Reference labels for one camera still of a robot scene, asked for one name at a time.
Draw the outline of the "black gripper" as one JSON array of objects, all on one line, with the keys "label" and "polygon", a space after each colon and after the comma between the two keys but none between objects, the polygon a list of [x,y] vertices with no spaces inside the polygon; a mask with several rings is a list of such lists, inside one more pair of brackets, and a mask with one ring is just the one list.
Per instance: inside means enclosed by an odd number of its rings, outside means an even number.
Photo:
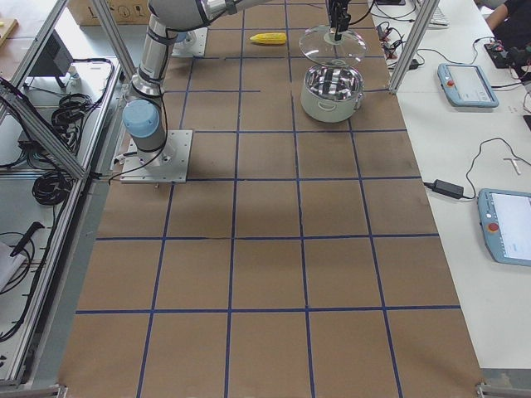
[{"label": "black gripper", "polygon": [[332,37],[336,37],[337,41],[339,41],[342,38],[343,33],[348,30],[348,4],[349,0],[327,1],[329,11],[329,34]]}]

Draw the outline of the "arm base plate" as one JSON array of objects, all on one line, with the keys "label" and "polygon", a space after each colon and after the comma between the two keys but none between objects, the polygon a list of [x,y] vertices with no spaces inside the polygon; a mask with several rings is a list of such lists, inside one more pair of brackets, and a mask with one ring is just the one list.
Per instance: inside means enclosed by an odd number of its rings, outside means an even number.
[{"label": "arm base plate", "polygon": [[192,130],[170,130],[161,153],[139,151],[131,138],[128,150],[134,154],[124,159],[119,180],[123,183],[185,183],[192,136]]},{"label": "arm base plate", "polygon": [[198,28],[190,32],[179,32],[173,46],[172,57],[204,57],[206,43],[206,27]]}]

